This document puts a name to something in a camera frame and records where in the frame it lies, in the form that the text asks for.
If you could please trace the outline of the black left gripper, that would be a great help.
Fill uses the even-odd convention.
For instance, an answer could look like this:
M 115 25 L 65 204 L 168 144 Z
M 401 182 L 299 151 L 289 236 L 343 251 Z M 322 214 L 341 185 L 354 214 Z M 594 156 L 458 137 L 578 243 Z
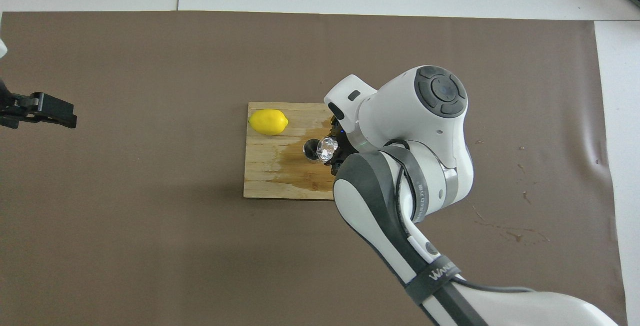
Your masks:
M 9 92 L 3 79 L 0 79 L 0 86 L 1 126 L 17 129 L 20 121 L 24 121 L 59 124 L 70 129 L 77 127 L 73 104 L 45 92 L 34 92 L 30 96 L 14 94 Z

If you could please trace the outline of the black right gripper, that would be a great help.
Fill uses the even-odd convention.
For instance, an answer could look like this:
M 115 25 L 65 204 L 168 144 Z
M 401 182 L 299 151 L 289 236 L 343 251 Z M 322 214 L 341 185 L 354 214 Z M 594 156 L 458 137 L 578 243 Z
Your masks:
M 330 118 L 330 129 L 327 136 L 336 140 L 337 148 L 330 160 L 325 162 L 325 165 L 330 167 L 331 174 L 337 174 L 345 159 L 352 154 L 358 153 L 358 150 L 351 144 L 345 130 L 335 116 Z

